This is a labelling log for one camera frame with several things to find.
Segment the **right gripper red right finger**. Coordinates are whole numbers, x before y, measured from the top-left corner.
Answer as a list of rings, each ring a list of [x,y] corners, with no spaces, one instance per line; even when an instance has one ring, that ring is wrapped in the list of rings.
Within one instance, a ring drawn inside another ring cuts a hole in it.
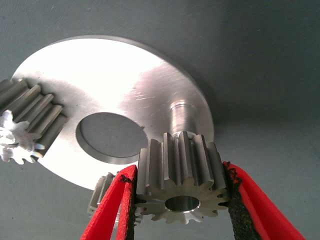
[[[304,240],[305,237],[239,166],[223,162],[231,199],[228,202],[236,240]]]

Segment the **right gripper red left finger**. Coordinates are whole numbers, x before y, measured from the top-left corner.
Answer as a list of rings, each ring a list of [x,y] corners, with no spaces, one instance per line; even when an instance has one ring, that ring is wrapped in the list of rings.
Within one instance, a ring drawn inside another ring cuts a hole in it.
[[[118,212],[120,215],[115,238],[134,239],[136,182],[135,165],[122,169],[116,175],[80,237],[82,240],[110,240]]]

